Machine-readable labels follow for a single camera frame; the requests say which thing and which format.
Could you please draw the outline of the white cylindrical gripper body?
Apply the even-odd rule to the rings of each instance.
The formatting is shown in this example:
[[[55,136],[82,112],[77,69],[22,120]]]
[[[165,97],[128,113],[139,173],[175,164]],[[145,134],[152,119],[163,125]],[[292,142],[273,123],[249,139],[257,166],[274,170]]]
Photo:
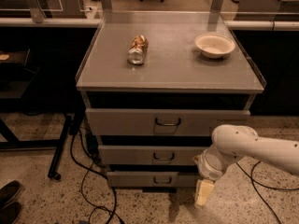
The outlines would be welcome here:
[[[205,149],[201,154],[193,157],[201,177],[210,181],[219,180],[229,165],[233,163],[233,157],[220,152],[214,145]]]

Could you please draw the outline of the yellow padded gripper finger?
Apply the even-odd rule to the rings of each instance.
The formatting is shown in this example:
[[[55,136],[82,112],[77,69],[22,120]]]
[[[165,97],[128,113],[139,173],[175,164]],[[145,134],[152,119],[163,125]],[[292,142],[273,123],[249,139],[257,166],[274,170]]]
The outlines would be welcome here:
[[[204,206],[214,189],[214,182],[208,179],[198,180],[196,184],[196,192],[194,197],[194,205],[196,207]]]

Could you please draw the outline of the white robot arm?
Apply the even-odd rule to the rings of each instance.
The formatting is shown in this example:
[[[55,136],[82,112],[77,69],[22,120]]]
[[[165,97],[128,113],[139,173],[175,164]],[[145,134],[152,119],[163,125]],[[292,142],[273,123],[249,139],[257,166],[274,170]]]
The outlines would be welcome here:
[[[261,137],[249,126],[220,125],[212,132],[211,146],[193,157],[201,176],[196,184],[196,208],[206,204],[227,168],[246,156],[299,175],[298,141]]]

